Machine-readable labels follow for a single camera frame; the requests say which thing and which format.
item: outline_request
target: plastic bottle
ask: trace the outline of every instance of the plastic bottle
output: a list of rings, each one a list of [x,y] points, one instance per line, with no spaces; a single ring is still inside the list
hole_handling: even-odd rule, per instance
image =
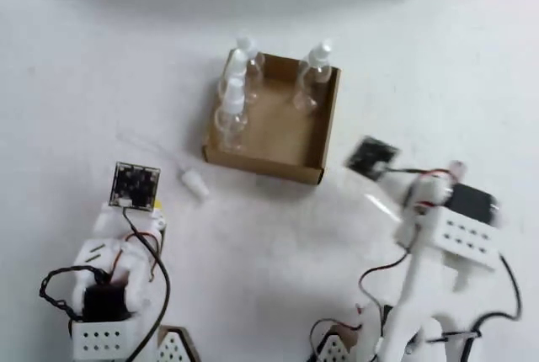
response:
[[[221,101],[223,100],[225,92],[227,91],[228,80],[233,77],[240,80],[245,80],[245,74],[247,73],[247,60],[248,58],[246,53],[240,49],[236,49],[232,53],[232,57],[227,64],[227,68],[225,69],[225,72],[217,85],[217,93],[219,94]]]
[[[331,43],[325,40],[312,48],[307,57],[300,62],[293,103],[301,112],[310,114],[325,99],[331,78],[328,60],[330,53]]]
[[[215,125],[219,131],[219,148],[227,152],[243,149],[243,130],[247,124],[245,113],[244,82],[230,78],[221,106],[215,114]]]
[[[247,74],[245,76],[245,100],[252,104],[259,96],[264,81],[264,53],[259,51],[256,42],[248,36],[236,39],[237,48],[247,55]]]

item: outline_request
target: perforated white panel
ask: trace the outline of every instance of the perforated white panel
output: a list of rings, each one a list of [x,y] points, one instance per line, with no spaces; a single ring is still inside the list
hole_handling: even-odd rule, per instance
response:
[[[127,358],[136,345],[137,318],[124,322],[75,322],[72,328],[75,360]]]
[[[330,335],[320,352],[322,362],[352,362],[346,347],[338,335]]]
[[[177,333],[168,333],[157,350],[157,362],[194,362]]]
[[[430,211],[426,220],[434,246],[488,269],[499,265],[498,229],[443,207]]]

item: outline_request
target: black circuit board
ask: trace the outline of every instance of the black circuit board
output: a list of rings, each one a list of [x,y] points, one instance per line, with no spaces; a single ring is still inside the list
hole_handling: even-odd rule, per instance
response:
[[[131,200],[129,208],[152,211],[160,173],[159,168],[117,162],[109,205],[120,206],[120,200]]]
[[[368,136],[350,156],[346,167],[368,179],[377,181],[398,153],[399,150],[396,147]]]

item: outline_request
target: bottle cap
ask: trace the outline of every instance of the bottle cap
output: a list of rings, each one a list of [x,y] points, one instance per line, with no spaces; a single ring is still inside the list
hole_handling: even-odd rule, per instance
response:
[[[233,77],[228,80],[227,91],[222,100],[221,108],[227,114],[238,115],[243,112],[245,105],[245,91],[243,80]]]
[[[247,54],[239,49],[234,50],[230,61],[228,61],[227,69],[225,70],[225,79],[231,77],[245,77],[247,72]]]
[[[322,67],[329,64],[329,54],[331,53],[331,40],[324,40],[311,49],[309,52],[309,66]]]
[[[205,184],[202,176],[198,174],[193,168],[190,168],[181,177],[182,182],[189,190],[195,194],[200,200],[205,200],[210,196],[210,190]]]
[[[238,49],[245,52],[249,60],[253,60],[259,53],[259,48],[256,46],[256,42],[253,38],[244,35],[236,38],[236,44]]]

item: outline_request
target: cardboard box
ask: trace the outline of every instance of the cardboard box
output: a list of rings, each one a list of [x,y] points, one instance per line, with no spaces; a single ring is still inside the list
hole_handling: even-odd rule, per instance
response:
[[[265,54],[264,84],[259,99],[248,106],[248,126],[243,132],[245,150],[223,152],[211,112],[202,147],[204,159],[213,164],[291,179],[305,184],[322,180],[333,120],[340,70],[332,67],[323,104],[314,114],[303,114],[293,103],[299,61]]]

